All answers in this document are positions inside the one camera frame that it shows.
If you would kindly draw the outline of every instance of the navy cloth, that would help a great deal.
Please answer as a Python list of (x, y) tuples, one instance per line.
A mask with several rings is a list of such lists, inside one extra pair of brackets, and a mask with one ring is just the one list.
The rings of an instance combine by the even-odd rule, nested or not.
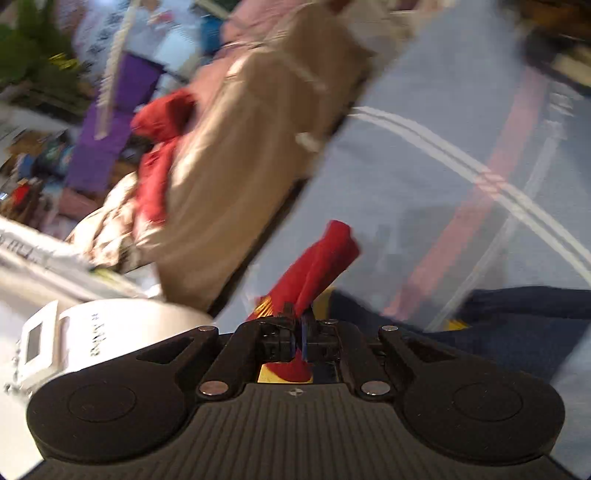
[(422, 332), (378, 315), (339, 291), (333, 292), (329, 305), (329, 318), (354, 323), (365, 335), (375, 336), (382, 325), (398, 325), (546, 381), (589, 327), (589, 316), (591, 292), (549, 287), (476, 290), (456, 316), (470, 328), (448, 332)]

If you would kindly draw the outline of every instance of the circular pad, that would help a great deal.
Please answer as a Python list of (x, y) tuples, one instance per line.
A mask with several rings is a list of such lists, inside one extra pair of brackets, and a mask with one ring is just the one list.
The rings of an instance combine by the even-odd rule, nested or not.
[(490, 465), (547, 452), (564, 404), (542, 380), (475, 358), (424, 364), (402, 399), (406, 422), (446, 455)]
[(120, 385), (87, 385), (76, 390), (69, 403), (72, 415), (81, 420), (113, 421), (131, 411), (135, 394)]
[(173, 371), (151, 362), (93, 367), (41, 387), (27, 423), (41, 454), (69, 462), (109, 463), (171, 438), (186, 418)]

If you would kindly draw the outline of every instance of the beige fabric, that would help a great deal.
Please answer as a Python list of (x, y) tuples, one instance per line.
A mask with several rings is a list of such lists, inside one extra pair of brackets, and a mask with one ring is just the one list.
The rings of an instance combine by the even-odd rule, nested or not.
[[(367, 68), (367, 52), (319, 4), (293, 11), (268, 43), (244, 50), (177, 152), (166, 224), (136, 222), (169, 301), (207, 310), (306, 174)], [(319, 82), (302, 78), (309, 73)]]
[(133, 239), (136, 187), (135, 173), (122, 178), (105, 204), (76, 225), (66, 239), (95, 267), (125, 273), (141, 264)]

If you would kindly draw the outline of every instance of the metal screw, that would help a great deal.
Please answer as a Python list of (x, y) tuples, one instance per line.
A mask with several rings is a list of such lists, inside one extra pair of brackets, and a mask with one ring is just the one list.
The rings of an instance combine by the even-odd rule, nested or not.
[(225, 382), (221, 382), (219, 380), (210, 380), (209, 382), (202, 384), (201, 387), (199, 387), (199, 391), (203, 395), (214, 397), (216, 395), (222, 395), (226, 393), (228, 388), (229, 387)]
[(380, 380), (371, 380), (361, 385), (361, 391), (366, 395), (377, 397), (379, 395), (385, 395), (390, 391), (390, 385)]

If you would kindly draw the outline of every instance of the green plant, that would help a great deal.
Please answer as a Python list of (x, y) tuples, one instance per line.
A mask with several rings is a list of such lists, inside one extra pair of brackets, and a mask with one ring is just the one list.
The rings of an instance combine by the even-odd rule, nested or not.
[(1, 83), (47, 81), (47, 73), (51, 72), (55, 81), (72, 85), (75, 68), (51, 68), (50, 59), (55, 55), (73, 58), (70, 39), (52, 22), (53, 8), (54, 0), (47, 0), (40, 10), (34, 0), (17, 0), (16, 27), (0, 25)]

